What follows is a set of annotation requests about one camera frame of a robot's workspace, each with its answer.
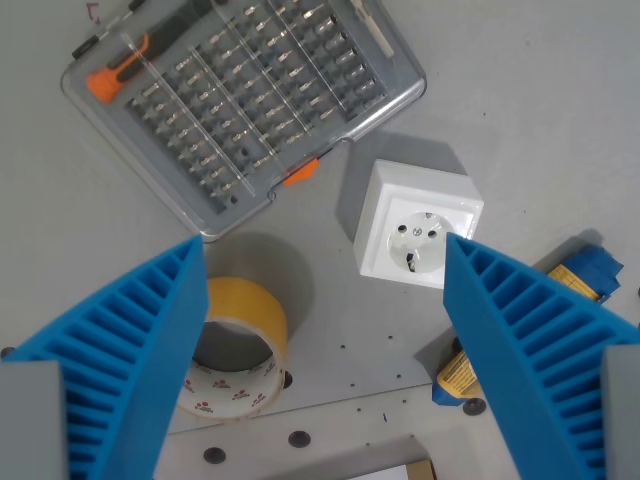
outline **orange clip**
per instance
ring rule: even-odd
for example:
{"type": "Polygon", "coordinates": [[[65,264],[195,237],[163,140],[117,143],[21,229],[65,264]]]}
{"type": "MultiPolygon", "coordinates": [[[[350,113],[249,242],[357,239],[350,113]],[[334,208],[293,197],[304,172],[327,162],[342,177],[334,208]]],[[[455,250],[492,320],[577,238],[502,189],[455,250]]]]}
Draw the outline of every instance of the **orange clip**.
{"type": "Polygon", "coordinates": [[[318,168],[318,165],[320,165],[320,160],[317,158],[314,158],[309,163],[307,163],[304,167],[302,167],[300,170],[297,170],[296,172],[289,175],[284,181],[285,187],[290,187],[295,183],[311,178],[315,173],[316,168],[318,168]]]}

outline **power socket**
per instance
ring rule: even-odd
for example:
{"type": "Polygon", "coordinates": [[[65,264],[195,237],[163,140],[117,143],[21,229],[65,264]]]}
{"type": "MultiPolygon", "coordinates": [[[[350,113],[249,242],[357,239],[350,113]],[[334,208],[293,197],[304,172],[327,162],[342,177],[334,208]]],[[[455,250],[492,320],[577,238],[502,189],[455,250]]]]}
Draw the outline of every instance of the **power socket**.
{"type": "Polygon", "coordinates": [[[353,242],[360,274],[443,288],[447,233],[472,238],[483,206],[466,175],[376,160],[353,242]]]}

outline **orange handle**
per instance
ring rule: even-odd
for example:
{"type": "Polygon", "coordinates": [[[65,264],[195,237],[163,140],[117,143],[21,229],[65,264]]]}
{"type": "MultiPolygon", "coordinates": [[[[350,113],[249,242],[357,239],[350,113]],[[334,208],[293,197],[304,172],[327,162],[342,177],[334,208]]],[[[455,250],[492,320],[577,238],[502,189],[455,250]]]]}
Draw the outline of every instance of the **orange handle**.
{"type": "Polygon", "coordinates": [[[284,181],[285,187],[290,187],[291,185],[301,182],[302,180],[311,178],[315,173],[316,168],[318,168],[318,165],[320,165],[320,159],[314,158],[300,170],[289,175],[284,181]]]}
{"type": "Polygon", "coordinates": [[[123,52],[114,62],[89,74],[87,88],[98,100],[111,103],[122,87],[142,69],[139,56],[149,48],[149,34],[145,33],[141,40],[142,42],[139,43],[142,45],[138,46],[137,52],[123,52]]]}

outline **yellow tape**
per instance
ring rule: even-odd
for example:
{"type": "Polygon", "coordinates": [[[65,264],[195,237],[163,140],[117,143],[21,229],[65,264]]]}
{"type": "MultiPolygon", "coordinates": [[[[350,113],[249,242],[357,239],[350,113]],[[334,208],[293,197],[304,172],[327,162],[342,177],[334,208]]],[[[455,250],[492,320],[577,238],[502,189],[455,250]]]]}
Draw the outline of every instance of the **yellow tape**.
{"type": "Polygon", "coordinates": [[[264,288],[242,278],[220,277],[208,282],[209,315],[239,318],[261,332],[287,360],[287,319],[278,301],[264,288]]]}
{"type": "Polygon", "coordinates": [[[199,417],[234,422],[260,414],[273,404],[284,385],[287,320],[278,301],[264,288],[241,278],[208,281],[207,322],[241,327],[258,335],[272,352],[249,370],[222,372],[191,362],[178,405],[199,417]]]}

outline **clear plastic case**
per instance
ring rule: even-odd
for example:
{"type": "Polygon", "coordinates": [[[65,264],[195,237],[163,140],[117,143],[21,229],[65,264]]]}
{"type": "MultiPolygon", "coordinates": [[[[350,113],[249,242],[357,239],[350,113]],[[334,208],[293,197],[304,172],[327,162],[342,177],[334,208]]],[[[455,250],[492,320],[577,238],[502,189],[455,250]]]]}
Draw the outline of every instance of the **clear plastic case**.
{"type": "Polygon", "coordinates": [[[124,5],[62,77],[65,95],[205,241],[426,89],[377,0],[218,1],[124,5]]]}

